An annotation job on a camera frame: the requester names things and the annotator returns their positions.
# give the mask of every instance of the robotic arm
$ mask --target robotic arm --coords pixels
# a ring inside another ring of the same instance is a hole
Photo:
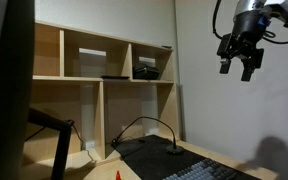
[[[215,26],[219,5],[220,0],[218,0],[214,12],[213,26]],[[234,15],[232,33],[220,37],[214,27],[214,34],[221,39],[217,51],[217,55],[222,59],[221,74],[227,74],[231,59],[238,57],[244,66],[241,80],[250,81],[254,70],[261,67],[264,54],[264,49],[257,49],[256,43],[262,38],[278,44],[288,43],[275,42],[265,37],[275,37],[274,33],[266,31],[271,18],[279,19],[284,22],[284,27],[288,28],[288,0],[239,0]]]

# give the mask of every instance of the red object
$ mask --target red object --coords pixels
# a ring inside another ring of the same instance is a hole
[[[116,172],[116,178],[115,178],[115,180],[122,180],[122,179],[121,179],[121,176],[120,176],[120,171],[117,171],[117,172]]]

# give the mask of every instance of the wooden desk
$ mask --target wooden desk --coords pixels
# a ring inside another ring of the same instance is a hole
[[[251,176],[259,179],[271,180],[278,179],[278,174],[261,167],[252,167],[248,164],[233,160],[227,156],[194,146],[192,144],[179,141],[178,145],[184,147],[187,150],[200,154],[202,156],[211,158],[229,167],[242,171]],[[112,180],[115,178],[117,170],[120,171],[120,175],[123,180],[137,180],[140,179],[126,164],[119,158],[112,159],[109,163],[98,165],[94,168],[85,169],[73,174],[69,174],[65,179],[76,180],[76,179],[99,179],[99,180]]]

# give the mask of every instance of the black stand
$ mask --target black stand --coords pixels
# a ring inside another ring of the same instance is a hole
[[[52,179],[63,179],[71,139],[71,127],[74,121],[62,121],[40,111],[30,109],[28,122],[60,132],[52,170]]]

